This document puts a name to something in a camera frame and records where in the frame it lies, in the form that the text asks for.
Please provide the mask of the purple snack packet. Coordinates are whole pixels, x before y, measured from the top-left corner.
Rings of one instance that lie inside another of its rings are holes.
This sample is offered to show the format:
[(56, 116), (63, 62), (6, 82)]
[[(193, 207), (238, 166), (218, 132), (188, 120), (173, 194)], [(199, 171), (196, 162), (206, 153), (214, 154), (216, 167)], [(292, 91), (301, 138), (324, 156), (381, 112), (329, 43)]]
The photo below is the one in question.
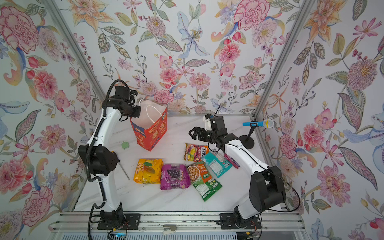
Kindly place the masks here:
[(190, 185), (191, 179), (185, 165), (163, 165), (160, 187), (162, 191), (187, 189)]

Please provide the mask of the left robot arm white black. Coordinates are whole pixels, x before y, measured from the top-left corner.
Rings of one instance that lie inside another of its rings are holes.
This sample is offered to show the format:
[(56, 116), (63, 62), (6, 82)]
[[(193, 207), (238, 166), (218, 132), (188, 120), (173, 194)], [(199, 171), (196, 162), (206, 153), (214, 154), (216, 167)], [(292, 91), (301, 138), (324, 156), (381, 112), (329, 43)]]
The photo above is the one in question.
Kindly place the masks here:
[(115, 80), (110, 85), (102, 104), (102, 113), (96, 130), (78, 153), (86, 167), (88, 182), (98, 182), (102, 203), (93, 205), (100, 210), (102, 221), (115, 221), (122, 224), (125, 220), (121, 201), (117, 196), (114, 171), (120, 160), (117, 154), (108, 149), (113, 130), (119, 122), (138, 118), (141, 107), (136, 104), (138, 92), (128, 87), (123, 80)]

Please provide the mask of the orange candy snack packet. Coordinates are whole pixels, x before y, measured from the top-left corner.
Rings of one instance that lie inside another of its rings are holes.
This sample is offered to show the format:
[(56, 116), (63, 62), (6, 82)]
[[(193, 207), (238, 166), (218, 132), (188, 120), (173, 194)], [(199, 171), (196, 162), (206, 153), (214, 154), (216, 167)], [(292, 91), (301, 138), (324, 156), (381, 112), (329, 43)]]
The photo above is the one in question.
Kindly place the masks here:
[(209, 152), (210, 150), (208, 146), (186, 143), (184, 160), (190, 162), (200, 162)]

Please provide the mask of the red paper gift bag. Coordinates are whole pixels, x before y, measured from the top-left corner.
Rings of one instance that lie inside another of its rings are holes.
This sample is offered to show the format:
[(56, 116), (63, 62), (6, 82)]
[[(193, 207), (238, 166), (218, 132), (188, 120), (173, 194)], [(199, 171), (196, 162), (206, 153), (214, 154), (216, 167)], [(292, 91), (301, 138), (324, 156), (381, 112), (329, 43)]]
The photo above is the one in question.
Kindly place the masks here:
[(140, 107), (140, 116), (130, 122), (138, 145), (150, 152), (168, 130), (168, 109), (150, 100), (141, 102)]

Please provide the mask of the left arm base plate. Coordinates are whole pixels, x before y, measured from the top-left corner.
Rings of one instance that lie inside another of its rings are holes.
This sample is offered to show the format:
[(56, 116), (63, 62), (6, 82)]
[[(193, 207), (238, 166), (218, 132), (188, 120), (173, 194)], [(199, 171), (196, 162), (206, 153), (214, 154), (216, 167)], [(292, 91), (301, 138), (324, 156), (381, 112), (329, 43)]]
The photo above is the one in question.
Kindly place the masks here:
[(141, 214), (101, 214), (98, 230), (138, 230)]

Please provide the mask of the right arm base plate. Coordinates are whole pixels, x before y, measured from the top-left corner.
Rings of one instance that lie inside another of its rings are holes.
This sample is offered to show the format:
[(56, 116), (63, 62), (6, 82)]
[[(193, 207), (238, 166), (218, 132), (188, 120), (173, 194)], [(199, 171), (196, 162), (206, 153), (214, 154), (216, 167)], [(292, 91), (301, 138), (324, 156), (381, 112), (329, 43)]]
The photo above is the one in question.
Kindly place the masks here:
[(222, 230), (261, 230), (262, 221), (259, 216), (252, 216), (248, 219), (243, 219), (236, 213), (221, 213), (219, 214), (219, 225)]

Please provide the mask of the yellow snack packet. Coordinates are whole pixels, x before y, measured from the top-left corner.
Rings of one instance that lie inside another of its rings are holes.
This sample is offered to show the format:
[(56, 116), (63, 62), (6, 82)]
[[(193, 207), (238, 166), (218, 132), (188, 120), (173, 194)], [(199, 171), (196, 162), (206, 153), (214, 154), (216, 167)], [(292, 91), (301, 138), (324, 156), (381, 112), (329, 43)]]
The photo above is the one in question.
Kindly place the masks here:
[(162, 167), (162, 159), (139, 159), (134, 182), (144, 185), (160, 184)]

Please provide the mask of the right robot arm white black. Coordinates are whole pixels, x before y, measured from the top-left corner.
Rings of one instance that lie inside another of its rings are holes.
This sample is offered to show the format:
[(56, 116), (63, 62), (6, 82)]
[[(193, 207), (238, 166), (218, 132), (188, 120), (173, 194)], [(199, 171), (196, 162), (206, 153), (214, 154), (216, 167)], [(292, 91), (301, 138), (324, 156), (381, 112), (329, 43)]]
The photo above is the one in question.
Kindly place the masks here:
[(252, 145), (246, 143), (246, 139), (250, 137), (237, 137), (229, 133), (223, 116), (207, 114), (203, 120), (205, 126), (191, 129), (190, 137), (215, 145), (233, 158), (240, 165), (240, 169), (250, 177), (246, 200), (234, 208), (238, 222), (249, 220), (287, 199), (282, 171), (276, 166), (270, 167), (250, 152)]

